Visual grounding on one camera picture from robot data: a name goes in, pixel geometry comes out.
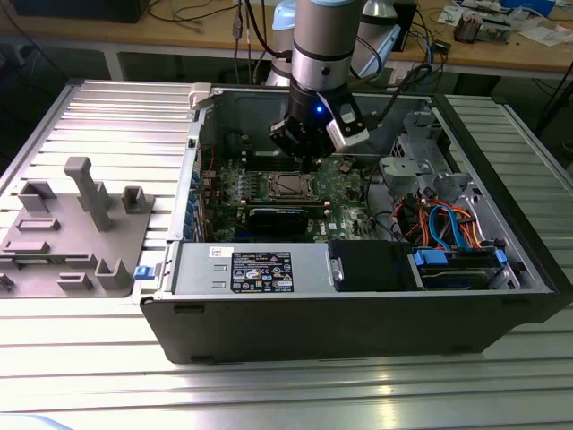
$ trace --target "blue connector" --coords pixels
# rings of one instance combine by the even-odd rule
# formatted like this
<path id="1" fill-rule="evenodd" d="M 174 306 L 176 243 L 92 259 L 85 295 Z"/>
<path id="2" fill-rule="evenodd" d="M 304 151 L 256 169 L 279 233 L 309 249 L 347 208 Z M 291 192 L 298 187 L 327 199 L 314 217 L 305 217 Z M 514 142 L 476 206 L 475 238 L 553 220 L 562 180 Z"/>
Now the blue connector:
<path id="1" fill-rule="evenodd" d="M 448 264 L 446 252 L 440 249 L 418 249 L 414 253 L 414 262 L 416 266 L 426 266 L 435 264 Z"/>
<path id="2" fill-rule="evenodd" d="M 133 273 L 135 280 L 152 280 L 155 278 L 155 268 L 150 266 L 137 266 Z"/>
<path id="3" fill-rule="evenodd" d="M 505 255 L 502 249 L 496 249 L 495 256 L 502 266 L 505 266 L 508 263 L 508 256 Z"/>

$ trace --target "table leg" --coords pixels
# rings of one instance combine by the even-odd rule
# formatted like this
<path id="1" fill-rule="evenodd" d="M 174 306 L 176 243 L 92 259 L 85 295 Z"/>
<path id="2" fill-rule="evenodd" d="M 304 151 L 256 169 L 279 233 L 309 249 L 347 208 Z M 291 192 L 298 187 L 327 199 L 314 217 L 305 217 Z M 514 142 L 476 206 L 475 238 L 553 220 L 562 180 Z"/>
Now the table leg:
<path id="1" fill-rule="evenodd" d="M 116 49 L 107 47 L 103 53 L 106 58 L 110 79 L 113 81 L 125 81 L 124 68 L 122 67 L 121 61 L 119 61 L 119 52 L 117 52 Z"/>

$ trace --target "power supply label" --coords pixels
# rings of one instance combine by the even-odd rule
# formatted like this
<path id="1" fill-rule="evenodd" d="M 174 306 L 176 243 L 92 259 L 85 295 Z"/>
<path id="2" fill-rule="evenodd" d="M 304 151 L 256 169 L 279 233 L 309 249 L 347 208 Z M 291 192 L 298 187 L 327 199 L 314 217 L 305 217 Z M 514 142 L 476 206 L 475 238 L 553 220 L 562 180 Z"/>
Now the power supply label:
<path id="1" fill-rule="evenodd" d="M 292 293 L 295 291 L 290 253 L 233 253 L 234 293 Z"/>

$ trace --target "workbench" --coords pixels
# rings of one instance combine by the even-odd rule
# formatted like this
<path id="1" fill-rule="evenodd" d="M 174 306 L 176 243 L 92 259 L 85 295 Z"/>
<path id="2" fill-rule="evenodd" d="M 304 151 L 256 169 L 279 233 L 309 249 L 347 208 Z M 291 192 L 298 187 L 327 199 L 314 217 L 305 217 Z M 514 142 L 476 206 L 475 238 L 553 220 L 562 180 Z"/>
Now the workbench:
<path id="1" fill-rule="evenodd" d="M 26 179 L 76 194 L 62 167 L 88 156 L 94 180 L 156 196 L 140 264 L 165 250 L 191 118 L 190 84 L 66 86 L 0 179 L 0 237 Z M 522 211 L 573 279 L 573 185 L 510 107 L 449 96 Z M 573 308 L 482 354 L 229 365 L 167 361 L 132 297 L 0 299 L 3 412 L 74 430 L 120 428 L 568 429 Z"/>
<path id="2" fill-rule="evenodd" d="M 473 45 L 453 40 L 454 27 L 437 23 L 438 11 L 447 0 L 421 0 L 421 11 L 427 26 L 436 38 L 452 44 L 445 72 L 485 74 L 493 76 L 514 76 L 523 78 L 559 79 L 566 71 L 573 57 L 573 47 L 559 44 L 546 47 L 517 33 L 511 35 L 509 43 L 492 44 L 478 42 Z M 175 6 L 192 4 L 187 0 L 175 0 Z M 196 16 L 228 7 L 232 0 L 215 0 L 208 6 L 187 11 Z M 103 53 L 109 75 L 113 80 L 123 80 L 124 71 L 119 54 L 137 52 L 164 54 L 171 56 L 233 56 L 235 43 L 231 31 L 234 10 L 218 13 L 202 19 L 202 33 L 190 30 L 173 22 L 164 22 L 145 13 L 136 24 L 123 24 L 108 21 L 72 20 L 42 17 L 20 17 L 8 4 L 8 10 L 21 28 L 41 46 L 68 47 L 96 50 Z M 261 8 L 254 6 L 255 14 L 261 17 Z M 266 7 L 269 38 L 272 39 L 271 23 L 274 7 Z M 154 13 L 171 18 L 168 1 L 154 7 Z M 556 9 L 551 18 L 572 19 L 572 12 Z M 29 42 L 18 33 L 12 24 L 0 13 L 0 43 L 7 45 Z M 238 57 L 247 57 L 246 38 L 239 44 Z M 253 58 L 262 51 L 261 45 L 252 34 Z M 404 72 L 416 62 L 423 60 L 423 51 L 417 40 L 408 38 L 404 52 L 393 52 L 387 63 L 388 68 Z"/>

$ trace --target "sticker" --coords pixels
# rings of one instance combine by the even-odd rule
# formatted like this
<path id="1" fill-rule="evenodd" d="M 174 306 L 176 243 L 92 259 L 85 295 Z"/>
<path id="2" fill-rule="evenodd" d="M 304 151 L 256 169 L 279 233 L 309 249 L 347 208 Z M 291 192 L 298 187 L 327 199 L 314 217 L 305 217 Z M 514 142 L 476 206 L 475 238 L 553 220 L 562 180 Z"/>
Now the sticker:
<path id="1" fill-rule="evenodd" d="M 233 256 L 234 247 L 232 246 L 210 246 L 210 258 L 231 258 Z"/>
<path id="2" fill-rule="evenodd" d="M 295 291 L 290 253 L 233 253 L 231 272 L 235 293 Z"/>

